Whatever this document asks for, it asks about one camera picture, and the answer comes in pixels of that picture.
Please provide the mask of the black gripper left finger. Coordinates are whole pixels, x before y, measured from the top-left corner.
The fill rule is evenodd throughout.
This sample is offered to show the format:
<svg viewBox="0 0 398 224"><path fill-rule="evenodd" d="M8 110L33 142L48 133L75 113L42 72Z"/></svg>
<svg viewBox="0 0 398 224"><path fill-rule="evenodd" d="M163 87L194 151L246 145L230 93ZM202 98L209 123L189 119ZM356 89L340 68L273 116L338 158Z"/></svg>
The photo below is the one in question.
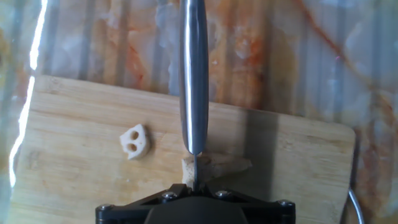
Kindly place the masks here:
<svg viewBox="0 0 398 224"><path fill-rule="evenodd" d="M150 211L158 205L191 196L186 184L173 184L169 189L127 205L102 204L95 209L96 224L145 223Z"/></svg>

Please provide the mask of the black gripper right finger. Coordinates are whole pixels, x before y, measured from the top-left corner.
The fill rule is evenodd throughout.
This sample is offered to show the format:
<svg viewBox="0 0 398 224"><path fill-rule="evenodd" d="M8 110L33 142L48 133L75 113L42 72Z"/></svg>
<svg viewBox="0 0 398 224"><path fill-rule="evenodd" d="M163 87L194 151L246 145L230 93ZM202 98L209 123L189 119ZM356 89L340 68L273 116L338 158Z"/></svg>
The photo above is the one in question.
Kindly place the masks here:
<svg viewBox="0 0 398 224"><path fill-rule="evenodd" d="M225 187L205 184L200 186L198 196L210 200L198 209L200 217L215 223L295 223L295 204L289 200L266 202Z"/></svg>

